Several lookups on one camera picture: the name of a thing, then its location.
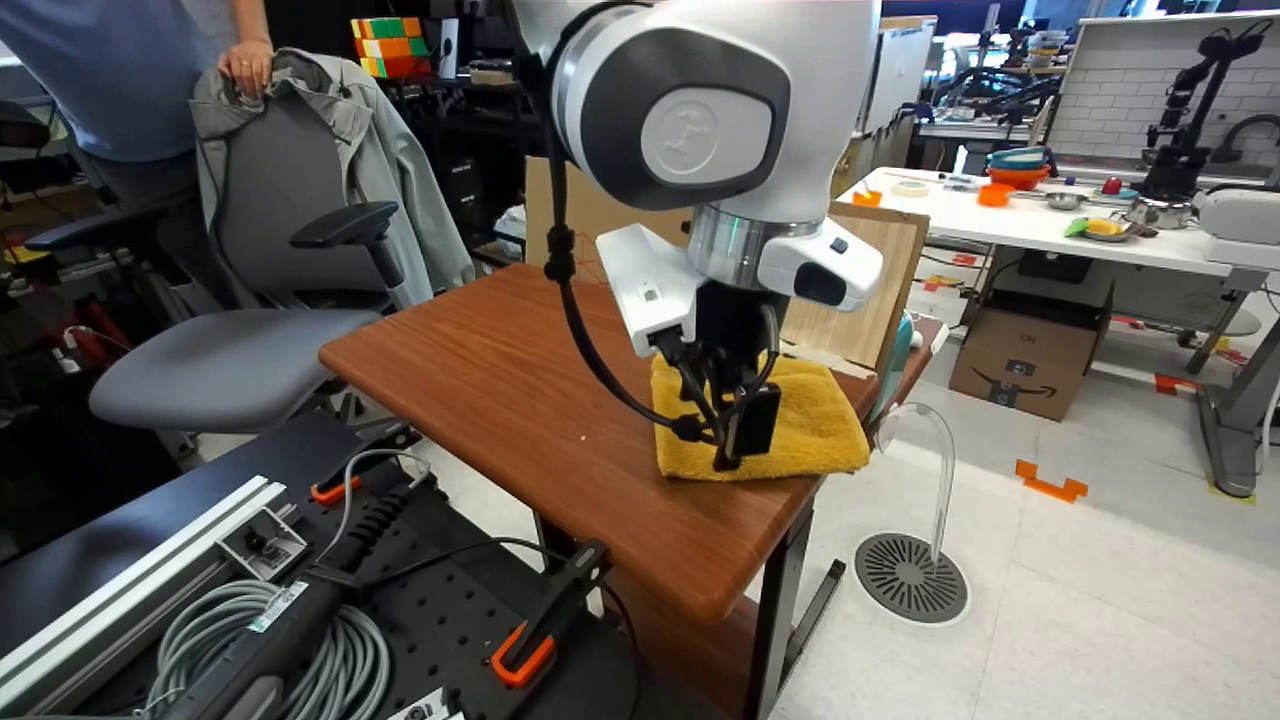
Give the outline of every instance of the gray chair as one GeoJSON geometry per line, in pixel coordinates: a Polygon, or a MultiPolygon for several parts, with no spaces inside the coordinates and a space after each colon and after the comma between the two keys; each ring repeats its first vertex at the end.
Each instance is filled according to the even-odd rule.
{"type": "Polygon", "coordinates": [[[330,379],[322,344],[398,308],[384,248],[398,206],[349,206],[332,131],[298,97],[230,145],[212,246],[263,308],[191,316],[122,355],[92,390],[99,420],[161,431],[258,431],[330,379]]]}

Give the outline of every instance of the person's arm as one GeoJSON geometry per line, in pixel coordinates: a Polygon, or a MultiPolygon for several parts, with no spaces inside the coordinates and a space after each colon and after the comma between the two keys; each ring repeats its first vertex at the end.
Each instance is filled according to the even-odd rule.
{"type": "Polygon", "coordinates": [[[231,0],[236,43],[220,56],[220,73],[236,81],[242,91],[261,97],[274,81],[274,28],[263,0],[231,0]]]}

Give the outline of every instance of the wooden table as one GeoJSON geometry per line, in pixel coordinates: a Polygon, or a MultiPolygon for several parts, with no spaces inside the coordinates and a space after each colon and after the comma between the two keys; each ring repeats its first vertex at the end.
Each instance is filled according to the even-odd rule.
{"type": "MultiPolygon", "coordinates": [[[[632,355],[608,288],[579,285],[579,308],[601,355],[647,400],[647,364],[632,355]]],[[[605,546],[647,655],[697,674],[736,718],[772,708],[820,481],[658,476],[654,428],[594,379],[555,285],[536,267],[387,316],[322,360],[552,529],[605,546]],[[744,587],[763,564],[759,613],[750,613],[744,587]]],[[[867,412],[876,384],[843,379],[843,391],[867,412]]]]}

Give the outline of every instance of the yellow cloth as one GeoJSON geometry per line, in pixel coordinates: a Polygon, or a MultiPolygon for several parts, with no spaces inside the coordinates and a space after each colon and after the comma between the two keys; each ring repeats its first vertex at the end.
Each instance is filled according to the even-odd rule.
{"type": "MultiPolygon", "coordinates": [[[[782,476],[830,476],[867,463],[867,431],[849,407],[835,375],[826,364],[777,360],[772,384],[786,391],[772,447],[750,458],[731,471],[716,471],[712,445],[690,445],[669,428],[658,428],[658,469],[680,481],[782,481],[782,476]]],[[[654,407],[665,417],[697,412],[680,400],[680,371],[659,355],[647,369],[654,407]]]]}

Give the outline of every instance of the cable bundle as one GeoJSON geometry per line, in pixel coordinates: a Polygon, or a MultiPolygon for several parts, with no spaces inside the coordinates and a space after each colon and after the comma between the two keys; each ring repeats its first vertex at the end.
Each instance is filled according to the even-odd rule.
{"type": "MultiPolygon", "coordinates": [[[[282,601],[286,587],[263,579],[231,579],[190,603],[164,633],[156,680],[146,718],[164,711],[248,624],[282,601]]],[[[372,720],[393,685],[393,652],[384,633],[362,613],[341,608],[330,624],[316,660],[286,699],[287,720],[372,720]]]]}

